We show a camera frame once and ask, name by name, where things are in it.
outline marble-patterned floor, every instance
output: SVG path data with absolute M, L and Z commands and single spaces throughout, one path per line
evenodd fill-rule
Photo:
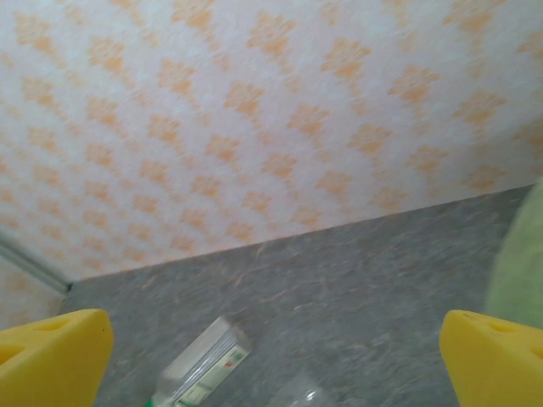
M 527 191 L 78 282 L 62 311 L 106 309 L 115 330 L 95 405 L 143 405 L 160 370 L 224 314 L 255 350 L 203 407 L 265 407 L 302 370 L 338 406 L 457 406 L 440 324 L 449 309 L 481 309 Z

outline orange floral pattern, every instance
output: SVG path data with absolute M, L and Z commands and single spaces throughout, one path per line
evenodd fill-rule
M 469 53 L 473 60 L 468 63 L 467 69 L 474 78 L 481 78 L 484 74 L 484 37 L 494 18 L 495 8 L 505 2 L 506 0 L 456 0 L 451 13 L 443 19 L 444 24 L 457 25 L 469 42 Z
M 486 147 L 486 125 L 494 117 L 496 109 L 506 103 L 505 98 L 487 92 L 485 89 L 476 89 L 454 113 L 454 117 L 461 118 L 473 127 L 478 154 L 482 154 Z
M 61 294 L 0 259 L 0 330 L 55 316 L 62 300 Z
M 533 1 L 9 3 L 0 221 L 72 279 L 543 174 Z

